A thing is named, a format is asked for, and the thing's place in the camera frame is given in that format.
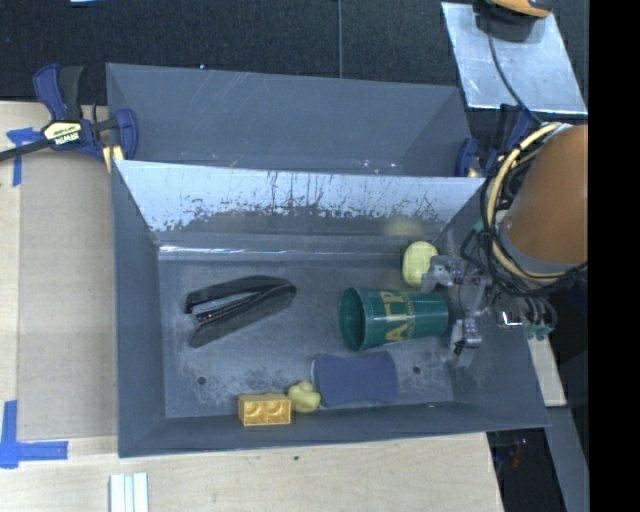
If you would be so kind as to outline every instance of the green mug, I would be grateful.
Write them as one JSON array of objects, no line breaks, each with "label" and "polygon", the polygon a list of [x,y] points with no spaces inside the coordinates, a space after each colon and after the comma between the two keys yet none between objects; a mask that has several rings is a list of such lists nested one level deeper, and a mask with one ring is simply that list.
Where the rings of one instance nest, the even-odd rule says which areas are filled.
[{"label": "green mug", "polygon": [[441,336],[449,308],[439,293],[347,288],[340,298],[338,321],[345,347],[366,350],[411,338]]}]

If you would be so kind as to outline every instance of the yellow lego brick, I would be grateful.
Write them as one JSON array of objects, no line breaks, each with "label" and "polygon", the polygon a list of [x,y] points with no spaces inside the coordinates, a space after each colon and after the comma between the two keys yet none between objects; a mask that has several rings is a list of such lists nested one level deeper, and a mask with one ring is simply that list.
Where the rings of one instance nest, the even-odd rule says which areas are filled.
[{"label": "yellow lego brick", "polygon": [[240,395],[238,397],[238,417],[245,427],[288,425],[291,423],[291,400],[282,393]]}]

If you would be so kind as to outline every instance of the blue tape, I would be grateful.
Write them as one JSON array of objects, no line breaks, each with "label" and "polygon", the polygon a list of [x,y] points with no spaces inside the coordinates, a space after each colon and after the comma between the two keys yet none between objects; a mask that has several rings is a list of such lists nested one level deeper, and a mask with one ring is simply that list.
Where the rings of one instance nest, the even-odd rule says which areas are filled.
[{"label": "blue tape", "polygon": [[15,469],[20,462],[31,460],[65,460],[69,441],[20,443],[16,441],[18,402],[5,402],[0,439],[0,468]]},{"label": "blue tape", "polygon": [[[16,147],[30,142],[37,142],[44,138],[40,132],[31,127],[9,130],[7,137]],[[22,157],[17,156],[13,161],[13,186],[17,187],[20,183],[22,183]]]}]

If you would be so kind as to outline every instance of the wooden table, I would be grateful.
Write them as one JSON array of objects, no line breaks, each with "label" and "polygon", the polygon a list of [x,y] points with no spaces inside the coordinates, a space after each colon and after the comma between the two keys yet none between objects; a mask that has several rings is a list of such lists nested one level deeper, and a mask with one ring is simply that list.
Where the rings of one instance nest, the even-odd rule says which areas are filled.
[{"label": "wooden table", "polygon": [[[7,130],[47,121],[37,103],[0,102],[0,149],[12,147]],[[0,405],[18,396],[20,187],[12,173],[12,161],[0,164]],[[547,405],[564,405],[548,340],[531,347]],[[110,475],[138,472],[148,474],[153,512],[504,510],[484,434],[123,460],[116,445],[113,435],[73,438],[67,460],[0,469],[0,511],[106,511]]]}]

